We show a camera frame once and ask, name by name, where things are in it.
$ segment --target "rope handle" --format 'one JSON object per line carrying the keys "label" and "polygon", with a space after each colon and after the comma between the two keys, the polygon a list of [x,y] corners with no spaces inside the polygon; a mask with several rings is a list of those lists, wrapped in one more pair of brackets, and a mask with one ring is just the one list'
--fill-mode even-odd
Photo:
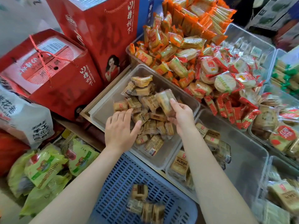
{"label": "rope handle", "polygon": [[50,55],[54,56],[54,58],[57,58],[57,59],[59,59],[59,60],[68,61],[68,62],[70,62],[70,63],[75,64],[75,62],[72,61],[72,60],[69,60],[69,59],[66,59],[66,58],[62,58],[62,57],[56,56],[55,54],[53,54],[53,53],[51,53],[51,52],[47,52],[47,51],[43,51],[43,50],[39,49],[39,48],[37,47],[37,45],[35,44],[35,42],[34,42],[34,40],[33,40],[33,38],[32,38],[32,35],[29,35],[29,38],[30,38],[30,40],[31,40],[31,42],[32,42],[32,44],[33,44],[35,50],[37,51],[37,55],[38,55],[39,59],[41,60],[44,69],[46,70],[47,76],[48,76],[48,78],[49,78],[50,85],[52,84],[52,83],[51,83],[50,72],[49,72],[48,68],[46,67],[46,64],[45,64],[45,62],[44,62],[44,60],[43,60],[43,58],[42,58],[41,53],[47,53],[47,54],[50,54]]}
{"label": "rope handle", "polygon": [[126,0],[124,3],[122,3],[119,7],[113,9],[113,10],[104,10],[104,12],[106,13],[115,13],[117,12],[118,10],[120,10],[122,7],[124,7],[127,3],[129,2],[129,0]]}

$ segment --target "white plastic bag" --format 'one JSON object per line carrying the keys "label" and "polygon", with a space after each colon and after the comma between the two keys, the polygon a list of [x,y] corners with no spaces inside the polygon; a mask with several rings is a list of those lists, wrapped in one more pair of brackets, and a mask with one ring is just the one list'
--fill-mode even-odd
{"label": "white plastic bag", "polygon": [[50,110],[29,103],[0,85],[0,128],[31,148],[54,134]]}

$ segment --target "person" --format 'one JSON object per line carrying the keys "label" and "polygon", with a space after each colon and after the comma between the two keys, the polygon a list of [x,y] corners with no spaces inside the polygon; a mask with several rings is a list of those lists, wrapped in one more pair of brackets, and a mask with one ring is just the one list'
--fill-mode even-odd
{"label": "person", "polygon": [[[176,116],[168,120],[176,125],[177,133],[182,138],[205,222],[258,224],[197,131],[192,110],[174,99],[170,103]],[[88,221],[106,178],[122,153],[131,148],[141,128],[139,120],[130,131],[132,111],[116,112],[108,118],[105,129],[106,147],[102,153],[30,224],[82,224]]]}
{"label": "person", "polygon": [[108,58],[106,66],[105,77],[107,81],[112,81],[119,74],[120,69],[121,68],[119,67],[119,58],[115,55],[111,55]]}

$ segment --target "right hand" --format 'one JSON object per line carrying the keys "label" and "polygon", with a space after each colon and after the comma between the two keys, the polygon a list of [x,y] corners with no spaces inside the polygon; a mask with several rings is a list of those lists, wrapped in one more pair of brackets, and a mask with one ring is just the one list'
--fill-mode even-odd
{"label": "right hand", "polygon": [[176,112],[176,117],[169,117],[168,121],[176,125],[176,131],[182,137],[195,127],[193,111],[188,105],[178,103],[173,98],[170,99],[170,104]]}

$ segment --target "green snack bag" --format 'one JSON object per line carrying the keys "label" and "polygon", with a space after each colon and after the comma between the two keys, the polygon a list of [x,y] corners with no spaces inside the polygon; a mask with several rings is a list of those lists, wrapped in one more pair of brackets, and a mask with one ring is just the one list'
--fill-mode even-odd
{"label": "green snack bag", "polygon": [[29,159],[24,172],[37,188],[42,189],[62,170],[62,165],[67,161],[59,149],[49,143]]}
{"label": "green snack bag", "polygon": [[69,169],[72,175],[78,176],[99,156],[99,153],[85,141],[74,136],[71,134],[65,140],[69,142],[62,149],[62,153],[69,159]]}
{"label": "green snack bag", "polygon": [[64,176],[55,175],[44,188],[34,187],[26,199],[24,207],[19,214],[20,217],[27,215],[36,216],[62,192],[71,179],[72,175],[70,173],[66,173]]}
{"label": "green snack bag", "polygon": [[34,184],[24,174],[25,164],[34,155],[35,151],[28,151],[20,156],[9,170],[7,182],[16,198],[19,198],[21,194],[27,195],[34,188]]}

